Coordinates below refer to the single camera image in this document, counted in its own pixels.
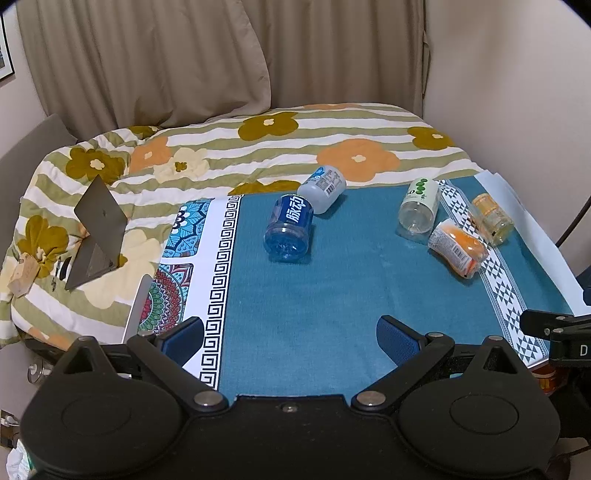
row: bed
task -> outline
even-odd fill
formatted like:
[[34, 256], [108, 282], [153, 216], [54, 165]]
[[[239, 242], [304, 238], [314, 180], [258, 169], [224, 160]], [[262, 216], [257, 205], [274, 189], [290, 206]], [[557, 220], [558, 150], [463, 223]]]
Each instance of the bed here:
[[[47, 155], [20, 206], [0, 274], [0, 341], [19, 331], [67, 349], [80, 335], [120, 343], [141, 278], [154, 276], [179, 208], [201, 198], [297, 189], [319, 164], [349, 188], [454, 179], [480, 168], [451, 138], [416, 115], [377, 103], [307, 105], [182, 128], [131, 127]], [[129, 218], [116, 271], [64, 290], [86, 232], [73, 208], [101, 176]], [[30, 292], [7, 288], [19, 256], [38, 259]]]

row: white diamond pattern border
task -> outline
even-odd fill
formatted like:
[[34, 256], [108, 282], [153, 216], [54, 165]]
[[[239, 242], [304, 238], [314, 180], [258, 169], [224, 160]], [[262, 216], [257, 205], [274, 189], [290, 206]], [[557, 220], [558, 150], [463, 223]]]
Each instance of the white diamond pattern border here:
[[501, 325], [503, 336], [515, 349], [524, 364], [533, 367], [548, 358], [548, 347], [543, 340], [525, 335], [519, 329], [519, 316], [526, 309], [525, 302], [505, 259], [497, 247], [493, 247], [478, 234], [468, 214], [468, 199], [464, 193], [449, 180], [439, 181], [441, 202], [458, 226], [481, 240], [488, 250], [488, 258], [479, 270], [480, 277], [496, 318]]

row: black cable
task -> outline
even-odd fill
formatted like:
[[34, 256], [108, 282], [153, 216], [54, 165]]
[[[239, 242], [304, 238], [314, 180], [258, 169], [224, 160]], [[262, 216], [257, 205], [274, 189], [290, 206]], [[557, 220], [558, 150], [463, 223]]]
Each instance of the black cable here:
[[585, 202], [585, 205], [583, 205], [583, 208], [581, 208], [581, 211], [579, 212], [579, 214], [574, 218], [573, 223], [571, 223], [569, 225], [569, 227], [564, 231], [562, 236], [558, 239], [558, 241], [556, 242], [557, 247], [560, 247], [564, 243], [564, 241], [569, 237], [569, 235], [573, 232], [573, 230], [576, 228], [576, 226], [579, 224], [579, 222], [585, 216], [585, 213], [587, 213], [587, 211], [589, 210], [590, 207], [591, 207], [591, 196], [589, 196], [589, 198], [587, 199], [587, 202]]
[[581, 453], [585, 453], [588, 452], [589, 450], [591, 450], [591, 445], [587, 445], [586, 447], [582, 447], [578, 450], [574, 450], [572, 452], [567, 452], [567, 453], [561, 453], [560, 455], [556, 455], [554, 457], [552, 457], [552, 460], [556, 460], [559, 458], [564, 458], [564, 457], [574, 457], [575, 455], [579, 455]]

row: blue plastic bottle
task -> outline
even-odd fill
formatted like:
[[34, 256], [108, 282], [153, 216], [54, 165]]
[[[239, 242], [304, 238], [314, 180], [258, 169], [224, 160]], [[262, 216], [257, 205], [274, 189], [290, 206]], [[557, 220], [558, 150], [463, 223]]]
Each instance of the blue plastic bottle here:
[[306, 254], [313, 215], [310, 202], [299, 195], [284, 195], [276, 201], [264, 238], [270, 260], [295, 262]]

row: picture frame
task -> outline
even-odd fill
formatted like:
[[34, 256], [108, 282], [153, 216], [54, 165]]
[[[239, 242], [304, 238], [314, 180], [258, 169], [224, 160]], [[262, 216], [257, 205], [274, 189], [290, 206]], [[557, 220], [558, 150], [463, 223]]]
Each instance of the picture frame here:
[[14, 66], [10, 51], [8, 50], [8, 39], [4, 28], [4, 17], [0, 14], [0, 82], [14, 74]]

